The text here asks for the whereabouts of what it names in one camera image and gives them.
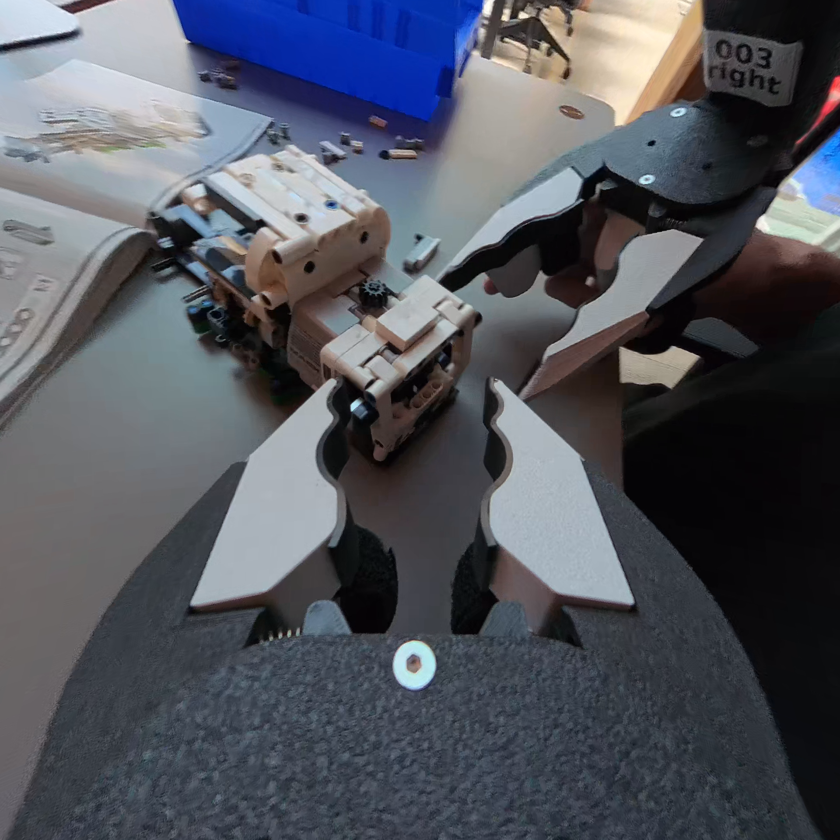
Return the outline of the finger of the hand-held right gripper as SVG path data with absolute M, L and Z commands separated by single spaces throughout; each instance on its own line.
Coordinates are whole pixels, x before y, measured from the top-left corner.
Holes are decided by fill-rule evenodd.
M 572 218 L 582 202 L 584 178 L 567 167 L 500 207 L 452 258 L 437 282 L 448 291 L 467 286 L 479 275 L 500 270 L 523 253 L 533 266 L 529 280 L 504 281 L 507 293 L 523 293 L 540 271 L 540 243 Z
M 546 348 L 520 398 L 533 399 L 639 336 L 650 319 L 648 307 L 701 243 L 678 230 L 630 239 L 617 257 L 611 286 L 585 303 L 567 333 Z

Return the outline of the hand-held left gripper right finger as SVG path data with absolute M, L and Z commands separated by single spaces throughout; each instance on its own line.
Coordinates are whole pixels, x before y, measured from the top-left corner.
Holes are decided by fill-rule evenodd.
M 486 380 L 480 588 L 548 632 L 566 606 L 629 613 L 631 586 L 584 459 L 496 377 Z

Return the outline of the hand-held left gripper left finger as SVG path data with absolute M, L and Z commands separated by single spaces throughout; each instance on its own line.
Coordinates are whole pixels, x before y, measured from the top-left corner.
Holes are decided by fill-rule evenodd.
M 193 611 L 304 616 L 350 583 L 349 420 L 345 383 L 332 378 L 248 457 Z

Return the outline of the white lego truck model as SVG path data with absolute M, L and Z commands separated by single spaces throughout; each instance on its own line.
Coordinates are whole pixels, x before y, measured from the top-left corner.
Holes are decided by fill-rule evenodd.
M 342 379 L 353 444 L 386 463 L 448 407 L 480 314 L 386 260 L 368 192 L 288 146 L 226 164 L 150 215 L 167 257 L 205 286 L 186 309 L 283 402 Z

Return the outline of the person's right forearm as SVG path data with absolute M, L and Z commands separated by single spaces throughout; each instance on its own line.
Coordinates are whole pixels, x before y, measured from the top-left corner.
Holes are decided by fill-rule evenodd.
M 839 258 L 757 231 L 731 267 L 692 300 L 695 319 L 721 321 L 758 345 L 787 340 L 838 304 Z

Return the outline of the grey lego connector piece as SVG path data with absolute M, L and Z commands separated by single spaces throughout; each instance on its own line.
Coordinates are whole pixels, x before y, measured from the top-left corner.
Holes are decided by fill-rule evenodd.
M 407 274 L 417 274 L 427 267 L 438 252 L 440 238 L 415 234 L 413 246 L 404 257 L 402 267 Z

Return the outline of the scattered small lego pieces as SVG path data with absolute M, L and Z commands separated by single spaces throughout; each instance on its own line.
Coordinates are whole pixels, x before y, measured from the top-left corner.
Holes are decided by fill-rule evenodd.
M 225 58 L 215 66 L 201 69 L 196 72 L 198 79 L 207 85 L 213 85 L 218 89 L 237 90 L 239 89 L 239 76 L 242 70 L 242 63 L 239 59 Z M 270 145 L 279 148 L 291 147 L 291 125 L 288 122 L 269 122 L 266 129 L 266 138 Z M 345 161 L 349 154 L 362 155 L 365 151 L 364 141 L 361 136 L 351 131 L 339 132 L 338 142 L 321 140 L 318 142 L 318 153 L 321 162 L 331 166 Z M 405 138 L 397 135 L 388 148 L 378 151 L 378 156 L 384 161 L 413 161 L 425 150 L 425 140 L 422 138 Z

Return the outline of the open lego instruction booklet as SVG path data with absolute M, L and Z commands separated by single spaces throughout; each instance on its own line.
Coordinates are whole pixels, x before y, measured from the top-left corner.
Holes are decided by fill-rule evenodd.
M 152 250 L 152 216 L 269 126 L 79 59 L 2 90 L 2 426 Z

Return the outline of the person's right hand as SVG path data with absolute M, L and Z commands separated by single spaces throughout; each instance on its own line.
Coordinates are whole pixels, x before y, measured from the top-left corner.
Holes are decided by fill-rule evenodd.
M 612 285 L 625 246 L 643 232 L 629 217 L 588 206 L 576 231 L 577 261 L 546 279 L 544 291 L 568 307 L 582 307 Z

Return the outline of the light wooden furniture panel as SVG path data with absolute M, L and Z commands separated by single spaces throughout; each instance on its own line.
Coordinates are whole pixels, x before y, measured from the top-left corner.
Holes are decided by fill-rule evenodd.
M 701 65 L 703 26 L 704 3 L 691 2 L 625 124 L 675 102 L 696 101 L 706 93 Z

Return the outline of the colourful printed box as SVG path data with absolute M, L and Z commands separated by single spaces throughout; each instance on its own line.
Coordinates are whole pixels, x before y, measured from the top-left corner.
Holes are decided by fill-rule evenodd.
M 838 255 L 838 131 L 782 183 L 757 227 L 766 234 L 797 239 Z

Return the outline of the person's dark clothing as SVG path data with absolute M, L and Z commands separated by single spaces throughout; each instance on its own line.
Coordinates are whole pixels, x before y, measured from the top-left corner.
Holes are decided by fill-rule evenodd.
M 839 315 L 625 410 L 624 488 L 747 651 L 838 838 Z

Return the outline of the black office chair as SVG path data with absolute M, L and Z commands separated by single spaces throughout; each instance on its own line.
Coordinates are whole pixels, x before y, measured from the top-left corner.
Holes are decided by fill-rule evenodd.
M 543 20 L 550 9 L 562 13 L 565 34 L 571 37 L 574 32 L 574 12 L 580 2 L 568 1 L 513 1 L 491 2 L 489 14 L 482 18 L 483 34 L 478 47 L 481 58 L 490 60 L 500 44 L 515 44 L 524 48 L 521 72 L 532 75 L 534 60 L 538 57 L 551 59 L 557 56 L 564 62 L 560 74 L 562 81 L 567 81 L 572 72 L 571 58 Z

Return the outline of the blue plastic bin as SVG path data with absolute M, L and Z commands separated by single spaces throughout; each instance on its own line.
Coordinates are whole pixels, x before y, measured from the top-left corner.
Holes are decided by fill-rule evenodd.
M 429 121 L 453 96 L 482 2 L 174 1 L 185 38 Z

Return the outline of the white flat rounded board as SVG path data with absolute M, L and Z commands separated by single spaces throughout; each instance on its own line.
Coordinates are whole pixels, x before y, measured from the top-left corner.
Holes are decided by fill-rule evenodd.
M 1 1 L 1 51 L 79 35 L 75 15 L 50 1 Z

